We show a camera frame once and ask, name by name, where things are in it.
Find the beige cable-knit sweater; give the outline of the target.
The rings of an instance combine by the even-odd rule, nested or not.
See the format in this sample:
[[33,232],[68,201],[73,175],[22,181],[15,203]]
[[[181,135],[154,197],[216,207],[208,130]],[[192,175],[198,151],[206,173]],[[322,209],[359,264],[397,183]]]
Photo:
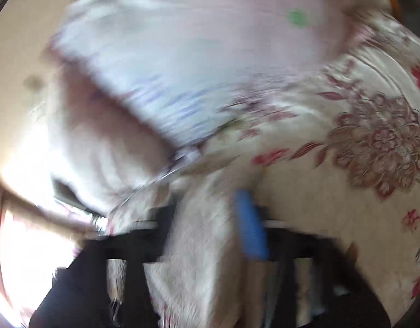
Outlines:
[[137,190],[108,218],[108,234],[139,229],[179,198],[165,253],[144,272],[159,327],[259,327],[263,271],[248,263],[236,230],[234,196],[254,171],[226,167]]

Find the cream floral bed sheet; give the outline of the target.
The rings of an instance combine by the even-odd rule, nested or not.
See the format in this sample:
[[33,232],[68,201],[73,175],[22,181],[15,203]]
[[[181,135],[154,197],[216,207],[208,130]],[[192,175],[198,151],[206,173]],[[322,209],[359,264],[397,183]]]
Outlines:
[[397,322],[420,293],[420,39],[379,10],[355,21],[361,40],[313,76],[240,92],[183,176],[254,171],[269,217],[335,238]]

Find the pink floral left pillow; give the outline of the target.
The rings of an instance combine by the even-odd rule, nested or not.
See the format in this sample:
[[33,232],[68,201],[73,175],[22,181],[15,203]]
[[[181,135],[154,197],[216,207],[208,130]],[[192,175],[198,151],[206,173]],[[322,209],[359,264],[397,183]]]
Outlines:
[[170,144],[78,68],[60,69],[48,96],[45,115],[28,126],[2,169],[3,180],[22,198],[43,205],[58,181],[106,215],[170,168]]

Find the pink blue floral right pillow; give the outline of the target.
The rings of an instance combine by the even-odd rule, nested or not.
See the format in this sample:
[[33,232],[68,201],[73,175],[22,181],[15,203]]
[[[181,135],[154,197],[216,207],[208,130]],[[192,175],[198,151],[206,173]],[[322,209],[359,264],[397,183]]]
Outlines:
[[387,0],[73,0],[54,50],[176,146],[228,121],[240,92],[279,88],[355,38],[350,13]]

